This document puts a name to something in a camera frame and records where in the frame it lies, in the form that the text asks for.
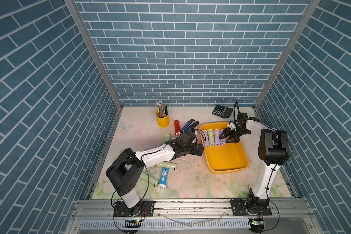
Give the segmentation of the purple flashlight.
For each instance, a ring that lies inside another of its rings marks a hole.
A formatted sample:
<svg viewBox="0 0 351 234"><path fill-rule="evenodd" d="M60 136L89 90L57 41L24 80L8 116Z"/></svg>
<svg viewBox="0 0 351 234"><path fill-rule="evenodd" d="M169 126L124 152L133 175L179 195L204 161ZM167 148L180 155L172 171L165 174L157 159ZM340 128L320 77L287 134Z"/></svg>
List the purple flashlight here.
<svg viewBox="0 0 351 234"><path fill-rule="evenodd" d="M226 138L227 138L227 136L226 136L226 129L221 129L220 130L220 137L219 137L221 146L225 146L226 145Z"/></svg>
<svg viewBox="0 0 351 234"><path fill-rule="evenodd" d="M203 130L203 144L204 147L207 148L210 146L209 139L208 139L208 132L206 130Z"/></svg>
<svg viewBox="0 0 351 234"><path fill-rule="evenodd" d="M215 129L214 130L214 144L215 144L215 146L217 147L217 146L220 146L220 130L218 130L218 129Z"/></svg>

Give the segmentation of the green flashlight yellow button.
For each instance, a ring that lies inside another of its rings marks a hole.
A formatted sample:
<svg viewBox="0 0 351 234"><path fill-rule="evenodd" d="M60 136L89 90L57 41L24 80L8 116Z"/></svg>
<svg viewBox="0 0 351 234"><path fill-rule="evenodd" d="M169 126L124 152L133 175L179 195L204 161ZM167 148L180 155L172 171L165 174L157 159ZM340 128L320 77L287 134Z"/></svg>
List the green flashlight yellow button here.
<svg viewBox="0 0 351 234"><path fill-rule="evenodd" d="M208 133L208 140L209 140L210 146L215 146L214 130L209 129L207 130L207 133Z"/></svg>

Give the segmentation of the blue white flashlight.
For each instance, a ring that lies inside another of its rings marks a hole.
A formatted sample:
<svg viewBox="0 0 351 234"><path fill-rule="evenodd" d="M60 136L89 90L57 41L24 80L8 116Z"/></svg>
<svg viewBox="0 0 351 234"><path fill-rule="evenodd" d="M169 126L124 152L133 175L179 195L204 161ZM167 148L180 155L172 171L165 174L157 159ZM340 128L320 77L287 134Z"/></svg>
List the blue white flashlight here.
<svg viewBox="0 0 351 234"><path fill-rule="evenodd" d="M169 169L164 167L161 172L161 178L158 184L159 189L167 188L167 177L168 177Z"/></svg>

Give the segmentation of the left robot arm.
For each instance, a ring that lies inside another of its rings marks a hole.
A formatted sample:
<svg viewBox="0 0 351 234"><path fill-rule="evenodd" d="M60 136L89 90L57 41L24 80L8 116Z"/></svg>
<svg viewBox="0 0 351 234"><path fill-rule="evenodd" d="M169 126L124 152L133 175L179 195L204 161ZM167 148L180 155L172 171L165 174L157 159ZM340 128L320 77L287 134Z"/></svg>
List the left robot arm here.
<svg viewBox="0 0 351 234"><path fill-rule="evenodd" d="M105 172L121 198L118 208L122 208L128 216L136 215L141 211L143 198L139 197L135 186L143 170L188 154L202 156L203 152L203 144L198 143L195 132L190 129L153 149L136 152L131 148L123 150Z"/></svg>

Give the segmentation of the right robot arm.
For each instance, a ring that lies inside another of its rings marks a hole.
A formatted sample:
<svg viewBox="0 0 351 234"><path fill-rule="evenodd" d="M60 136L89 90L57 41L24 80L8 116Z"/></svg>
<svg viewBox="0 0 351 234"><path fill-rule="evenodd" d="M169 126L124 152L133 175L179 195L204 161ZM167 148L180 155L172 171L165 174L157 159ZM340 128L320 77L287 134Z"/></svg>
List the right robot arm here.
<svg viewBox="0 0 351 234"><path fill-rule="evenodd" d="M233 215L271 215L270 190L277 172L290 158L290 143L285 130L275 129L257 118L242 117L230 121L223 130L221 139L238 143L243 135L255 135L261 168L245 199L231 199Z"/></svg>

